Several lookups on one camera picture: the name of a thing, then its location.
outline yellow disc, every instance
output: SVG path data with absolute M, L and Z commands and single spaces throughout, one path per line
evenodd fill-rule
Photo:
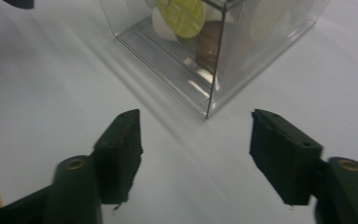
M 205 22 L 201 0 L 158 0 L 158 10 L 173 32 L 183 38 L 196 36 Z

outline transparent acrylic box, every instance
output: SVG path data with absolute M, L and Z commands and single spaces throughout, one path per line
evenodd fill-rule
M 329 0 L 101 2 L 115 38 L 207 119 L 306 33 Z

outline yellow circular object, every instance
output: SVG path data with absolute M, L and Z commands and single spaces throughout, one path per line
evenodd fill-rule
M 158 10 L 173 32 L 183 38 L 199 34 L 205 22 L 201 0 L 158 0 Z

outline clear plastic box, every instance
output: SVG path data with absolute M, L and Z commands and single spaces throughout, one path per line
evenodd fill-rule
M 112 32 L 209 118 L 315 24 L 329 0 L 101 0 Z

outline white table surface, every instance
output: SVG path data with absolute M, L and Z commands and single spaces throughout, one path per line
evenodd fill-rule
M 116 115 L 139 108 L 145 153 L 104 223 L 314 223 L 284 205 L 249 155 L 251 112 L 282 115 L 358 161 L 358 0 L 332 0 L 306 35 L 209 120 L 114 40 L 98 0 L 0 1 L 0 192 L 12 203 L 55 166 L 89 155 Z

